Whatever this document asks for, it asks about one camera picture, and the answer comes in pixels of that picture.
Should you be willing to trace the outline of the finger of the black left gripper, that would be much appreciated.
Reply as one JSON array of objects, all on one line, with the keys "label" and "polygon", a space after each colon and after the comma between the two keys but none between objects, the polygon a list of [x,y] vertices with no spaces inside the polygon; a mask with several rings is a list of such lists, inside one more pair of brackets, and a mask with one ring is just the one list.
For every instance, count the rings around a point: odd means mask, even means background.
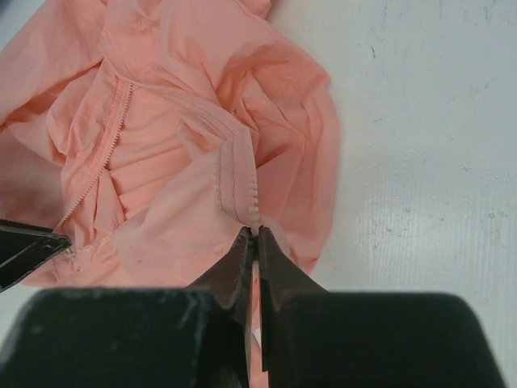
[{"label": "finger of the black left gripper", "polygon": [[72,245],[52,229],[1,220],[1,291],[17,285]]}]

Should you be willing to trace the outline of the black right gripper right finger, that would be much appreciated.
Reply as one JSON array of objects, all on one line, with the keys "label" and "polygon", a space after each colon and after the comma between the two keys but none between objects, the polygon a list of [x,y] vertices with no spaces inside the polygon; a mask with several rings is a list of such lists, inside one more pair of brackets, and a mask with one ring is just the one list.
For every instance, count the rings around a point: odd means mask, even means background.
[{"label": "black right gripper right finger", "polygon": [[448,293],[331,292],[258,232],[272,387],[502,387],[477,316]]}]

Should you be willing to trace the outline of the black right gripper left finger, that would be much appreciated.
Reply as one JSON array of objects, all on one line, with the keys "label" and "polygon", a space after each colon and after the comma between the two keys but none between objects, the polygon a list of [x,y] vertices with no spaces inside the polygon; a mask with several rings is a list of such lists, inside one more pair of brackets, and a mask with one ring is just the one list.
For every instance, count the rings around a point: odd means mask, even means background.
[{"label": "black right gripper left finger", "polygon": [[253,235],[185,288],[47,289],[1,349],[4,387],[247,387]]}]

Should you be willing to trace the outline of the salmon pink hooded jacket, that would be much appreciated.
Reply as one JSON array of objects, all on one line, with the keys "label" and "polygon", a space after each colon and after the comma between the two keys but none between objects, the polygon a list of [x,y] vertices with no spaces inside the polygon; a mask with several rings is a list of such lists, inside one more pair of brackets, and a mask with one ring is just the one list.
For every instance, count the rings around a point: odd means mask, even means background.
[{"label": "salmon pink hooded jacket", "polygon": [[269,1],[47,1],[1,52],[1,220],[72,245],[20,283],[185,288],[253,235],[250,384],[263,368],[257,237],[308,276],[333,222],[328,73]]}]

